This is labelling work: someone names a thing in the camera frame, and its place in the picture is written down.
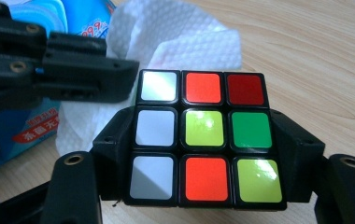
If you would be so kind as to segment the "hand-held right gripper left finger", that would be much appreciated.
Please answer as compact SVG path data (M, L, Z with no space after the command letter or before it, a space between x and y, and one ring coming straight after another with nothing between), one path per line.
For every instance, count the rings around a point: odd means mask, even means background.
M92 141L97 188L103 201L121 200L126 189L135 108L123 108Z

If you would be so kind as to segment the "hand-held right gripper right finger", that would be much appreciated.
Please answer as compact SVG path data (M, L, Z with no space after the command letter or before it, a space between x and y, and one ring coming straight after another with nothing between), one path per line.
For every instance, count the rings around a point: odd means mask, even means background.
M282 112L272 109L271 120L287 201L308 203L313 191L312 177L325 144Z

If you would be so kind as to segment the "blue wet wipes packet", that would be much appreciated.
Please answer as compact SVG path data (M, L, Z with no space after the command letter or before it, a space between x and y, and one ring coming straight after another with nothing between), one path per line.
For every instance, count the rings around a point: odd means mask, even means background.
M15 21L33 22L47 33L104 38L111 14L112 0L0 0L8 6ZM0 112L0 166L23 151L55 134L60 104L45 99L32 109Z

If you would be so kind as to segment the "colourful puzzle cube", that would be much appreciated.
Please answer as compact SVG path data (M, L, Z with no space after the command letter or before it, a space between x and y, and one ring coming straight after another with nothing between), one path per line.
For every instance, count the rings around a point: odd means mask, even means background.
M140 72L128 189L138 206L287 206L263 75Z

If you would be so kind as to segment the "white wet wipe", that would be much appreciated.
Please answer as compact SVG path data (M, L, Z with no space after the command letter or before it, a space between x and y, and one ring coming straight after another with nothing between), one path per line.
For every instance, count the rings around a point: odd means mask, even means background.
M238 70L239 32L201 8L179 0L127 0L114 11L106 36L106 56L135 60L141 69ZM115 104L63 102L56 149L60 155L88 151L113 116L135 101Z

